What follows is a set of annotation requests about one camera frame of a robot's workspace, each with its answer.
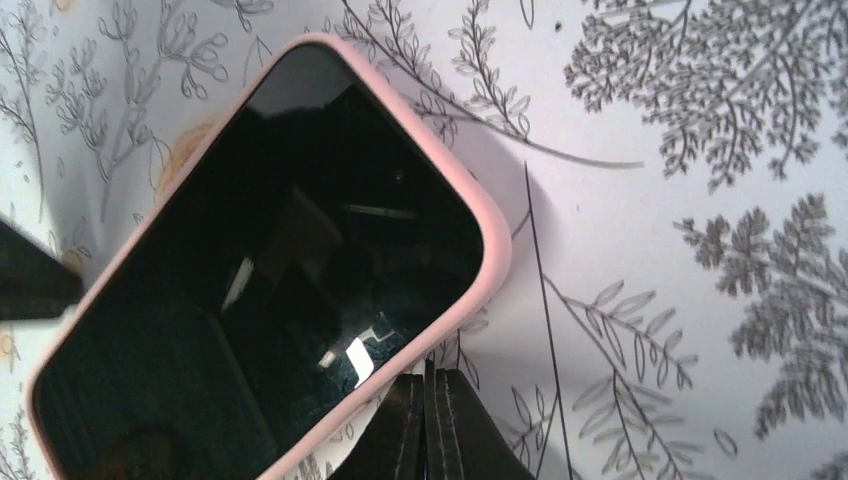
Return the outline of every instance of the white surface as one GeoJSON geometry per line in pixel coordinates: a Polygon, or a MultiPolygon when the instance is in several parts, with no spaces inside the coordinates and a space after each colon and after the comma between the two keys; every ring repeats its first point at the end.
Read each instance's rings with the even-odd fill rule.
{"type": "MultiPolygon", "coordinates": [[[[492,2],[484,12],[476,8],[479,0],[351,0],[349,10],[340,0],[169,0],[177,13],[167,21],[168,38],[180,15],[194,19],[196,14],[196,24],[189,22],[194,40],[174,60],[156,50],[163,18],[160,2],[136,0],[135,10],[125,11],[124,0],[116,0],[119,20],[137,14],[136,28],[126,41],[130,51],[138,50],[133,76],[143,74],[142,84],[156,87],[144,101],[146,117],[140,122],[155,140],[129,147],[130,137],[119,127],[138,108],[128,105],[125,96],[124,46],[99,29],[102,17],[108,32],[116,32],[113,2],[33,1],[43,21],[29,58],[44,74],[35,75],[34,84],[21,97],[28,102],[19,102],[17,110],[7,109],[2,116],[0,211],[13,215],[44,248],[57,254],[75,249],[89,281],[127,237],[135,218],[152,205],[151,182],[155,185],[161,171],[166,146],[225,109],[270,51],[304,27],[326,28],[356,43],[437,131],[447,132],[445,140],[493,194],[511,223],[517,229],[523,225],[515,239],[513,273],[502,294],[461,333],[460,343],[449,343],[436,353],[444,363],[458,364],[479,385],[507,441],[538,478],[563,478],[569,461],[574,478],[584,479],[848,476],[848,455],[843,453],[841,464],[834,461],[848,445],[843,422],[848,374],[840,366],[840,361],[848,361],[846,329],[833,322],[824,326],[814,308],[801,308],[807,299],[824,298],[834,307],[834,318],[844,321],[848,306],[848,279],[843,276],[848,255],[842,253],[848,247],[848,163],[844,146],[834,141],[844,138],[848,128],[844,2],[747,0],[710,6],[705,1],[661,1],[655,2],[659,6],[652,18],[632,17],[628,26],[629,15],[645,10],[633,5],[647,2],[503,0],[492,2]],[[595,3],[600,4],[598,11],[592,8],[595,3]],[[608,10],[607,5],[613,4],[625,6],[608,10]],[[724,17],[721,8],[727,10],[724,17]],[[391,24],[384,21],[384,13],[389,13],[391,24]],[[593,24],[591,18],[596,19],[595,26],[584,29],[593,24]],[[722,18],[734,18],[734,23],[722,18]],[[369,30],[357,27],[356,19],[370,22],[369,30]],[[598,19],[619,26],[614,30],[618,36],[608,43],[606,60],[580,54],[581,41],[591,52],[604,45],[593,45],[587,35],[611,35],[604,33],[598,19]],[[463,25],[477,32],[473,38],[463,34],[463,25]],[[813,34],[802,37],[805,31],[813,34]],[[395,33],[400,48],[392,38],[395,33]],[[206,38],[214,42],[196,52],[193,58],[199,63],[185,63],[183,58],[191,58],[191,49],[206,38]],[[822,43],[810,44],[813,41],[822,43]],[[86,115],[91,112],[93,119],[102,118],[108,126],[100,150],[109,179],[105,215],[107,183],[98,173],[97,156],[79,129],[63,132],[65,122],[59,117],[70,113],[65,100],[52,105],[45,101],[56,87],[54,65],[63,62],[70,75],[74,52],[80,61],[86,44],[96,45],[87,71],[106,79],[102,94],[82,104],[86,115]],[[488,49],[485,55],[480,47],[488,49]],[[753,58],[747,61],[744,52],[753,58]],[[629,62],[622,60],[624,54],[629,62]],[[487,64],[482,76],[478,60],[487,64]],[[832,64],[821,72],[824,83],[817,83],[810,73],[813,60],[832,64]],[[568,74],[597,73],[609,62],[618,65],[611,69],[609,83],[599,75],[587,79],[568,74]],[[197,98],[192,82],[205,89],[200,90],[206,92],[205,100],[197,98]],[[590,90],[613,89],[609,101],[601,102],[600,112],[586,111],[581,84],[590,90]],[[495,107],[492,95],[498,99],[506,95],[510,101],[504,108],[495,107]],[[25,138],[26,128],[13,129],[14,113],[21,112],[27,128],[34,126],[37,149],[25,138]],[[655,121],[646,122],[651,116],[655,121]],[[687,157],[685,175],[672,172],[665,178],[667,162],[681,142],[671,150],[661,145],[681,131],[703,143],[687,157]],[[775,180],[769,163],[784,157],[786,142],[794,149],[786,164],[787,178],[775,180]],[[813,143],[817,150],[803,153],[813,143]],[[130,152],[125,161],[110,163],[125,151],[130,152]],[[799,151],[808,164],[794,159],[793,152],[799,151]],[[733,172],[733,186],[720,185],[710,193],[708,183],[719,171],[714,169],[731,157],[750,162],[750,168],[733,172]],[[39,158],[45,192],[40,222],[39,158]],[[586,159],[613,166],[644,165],[616,169],[587,165],[582,161],[586,159]],[[525,165],[532,222],[522,221],[528,211],[525,165]],[[796,214],[794,223],[784,223],[791,220],[799,199],[819,193],[824,195],[827,219],[803,220],[796,214]],[[747,265],[751,271],[763,267],[769,281],[762,289],[739,287],[732,296],[727,289],[717,289],[722,269],[744,272],[741,267],[746,264],[724,258],[718,269],[705,271],[675,223],[692,218],[695,228],[704,231],[708,220],[722,215],[734,230],[722,241],[742,248],[738,222],[758,206],[770,221],[761,241],[771,250],[758,251],[747,265]],[[781,266],[787,249],[784,243],[781,250],[775,232],[791,233],[800,223],[805,227],[826,223],[833,229],[818,228],[829,234],[820,245],[812,236],[805,237],[806,252],[798,256],[819,262],[818,272],[781,266]],[[831,259],[829,276],[823,274],[826,253],[831,259]],[[551,282],[544,283],[544,289],[540,277],[551,282]],[[810,295],[811,286],[823,296],[810,295]],[[799,308],[784,322],[781,309],[792,306],[792,299],[798,300],[794,305],[799,308]],[[774,352],[767,360],[752,358],[747,351],[737,357],[729,338],[753,311],[750,307],[760,305],[774,308],[759,310],[763,321],[757,331],[786,326],[791,348],[774,352]],[[644,322],[625,323],[637,317],[644,317],[644,322]],[[813,333],[802,341],[799,327],[804,326],[813,333]],[[827,356],[819,363],[805,361],[810,367],[806,370],[792,370],[797,363],[792,349],[799,344],[827,356]],[[666,345],[668,361],[660,355],[652,363],[652,345],[666,345]],[[685,376],[679,376],[681,369],[685,376]],[[614,379],[617,390],[608,379],[614,379]],[[654,393],[643,393],[642,388],[654,393]],[[786,394],[779,402],[786,419],[758,438],[758,409],[769,392],[780,391],[786,394]],[[622,425],[626,437],[616,430],[622,425]],[[639,469],[629,456],[631,447],[643,462],[639,469]],[[681,471],[702,476],[663,473],[669,459],[681,471]],[[616,463],[621,464],[620,471],[616,463]],[[813,475],[829,466],[831,476],[813,475]]],[[[0,7],[17,13],[18,3],[24,2],[3,0],[0,7]]],[[[21,52],[18,31],[7,23],[3,32],[3,44],[21,52]]],[[[18,72],[22,70],[0,73],[4,105],[14,106],[21,91],[18,72]]],[[[78,77],[68,80],[79,89],[78,77]]],[[[693,144],[690,137],[687,145],[693,144]]],[[[728,255],[738,256],[732,251],[728,255]]],[[[20,382],[52,329],[17,326],[11,356],[0,353],[2,424],[14,421],[20,382]]],[[[3,332],[0,335],[8,335],[8,330],[3,332]]],[[[0,346],[9,345],[5,336],[0,340],[0,346]]],[[[326,472],[328,465],[337,464],[373,406],[289,479],[314,480],[319,477],[310,470],[326,472]]],[[[5,450],[0,452],[17,466],[13,433],[3,430],[5,450]]],[[[24,441],[24,447],[34,478],[47,478],[32,442],[24,441]]],[[[8,468],[0,466],[0,472],[8,468]]],[[[30,478],[13,475],[18,475],[11,477],[15,480],[30,478]]]]}

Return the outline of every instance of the phone screen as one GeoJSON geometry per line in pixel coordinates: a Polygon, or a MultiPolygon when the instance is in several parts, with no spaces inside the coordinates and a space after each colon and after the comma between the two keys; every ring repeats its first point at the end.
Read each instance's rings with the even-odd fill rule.
{"type": "Polygon", "coordinates": [[[482,255],[424,153],[334,50],[304,44],[51,357],[36,415],[73,479],[252,480],[455,303],[482,255]]]}

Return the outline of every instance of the tablecloth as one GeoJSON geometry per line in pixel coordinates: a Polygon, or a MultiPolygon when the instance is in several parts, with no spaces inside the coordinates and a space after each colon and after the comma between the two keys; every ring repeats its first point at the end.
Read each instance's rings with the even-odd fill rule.
{"type": "MultiPolygon", "coordinates": [[[[841,0],[4,0],[0,212],[91,283],[170,152],[306,30],[495,197],[500,294],[441,364],[540,479],[848,478],[841,0]]],[[[56,323],[0,326],[0,478],[56,323]]],[[[325,478],[367,422],[286,478],[325,478]]]]}

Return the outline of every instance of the pink phone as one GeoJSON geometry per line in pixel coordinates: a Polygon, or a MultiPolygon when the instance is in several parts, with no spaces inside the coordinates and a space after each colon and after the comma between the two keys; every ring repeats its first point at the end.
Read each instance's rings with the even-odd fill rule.
{"type": "Polygon", "coordinates": [[[510,262],[492,199],[329,35],[269,62],[169,188],[30,384],[59,478],[278,478],[510,262]]]}

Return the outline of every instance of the pink phone case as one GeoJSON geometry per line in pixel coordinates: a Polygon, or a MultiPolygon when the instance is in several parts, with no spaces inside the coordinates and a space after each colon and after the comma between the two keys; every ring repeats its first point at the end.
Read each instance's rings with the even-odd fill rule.
{"type": "Polygon", "coordinates": [[[47,445],[44,431],[35,415],[33,385],[41,375],[48,360],[76,327],[89,305],[106,286],[115,270],[123,262],[127,254],[135,248],[139,238],[149,228],[153,219],[162,211],[170,200],[177,186],[181,184],[198,160],[209,148],[212,139],[217,137],[230,118],[244,105],[259,83],[277,63],[280,57],[294,47],[305,43],[319,43],[332,48],[352,68],[362,82],[368,86],[385,108],[397,119],[410,137],[429,157],[444,178],[468,205],[479,223],[483,237],[483,261],[477,278],[468,291],[453,304],[444,314],[434,321],[424,332],[412,340],[391,360],[371,375],[353,393],[342,400],[339,405],[328,413],[315,427],[309,431],[290,451],[279,458],[271,467],[262,473],[257,480],[273,480],[281,477],[294,468],[299,461],[306,458],[313,449],[332,435],[341,425],[353,416],[359,408],[373,397],[382,387],[390,383],[394,377],[418,362],[441,340],[450,336],[464,321],[468,320],[495,294],[506,278],[512,254],[512,240],[509,227],[491,197],[471,176],[468,170],[451,154],[450,150],[435,136],[420,118],[408,107],[406,102],[395,92],[386,80],[359,55],[356,50],[338,37],[310,33],[294,39],[282,49],[259,72],[253,83],[247,87],[232,108],[216,123],[215,127],[198,146],[185,168],[179,172],[171,185],[162,195],[161,201],[144,222],[135,230],[118,254],[109,263],[103,274],[94,282],[91,289],[80,301],[73,318],[67,320],[61,328],[55,342],[47,350],[44,358],[35,368],[35,373],[27,386],[26,409],[33,425],[34,436],[38,445],[45,453],[50,471],[57,478],[65,478],[58,467],[54,452],[47,445]]]}

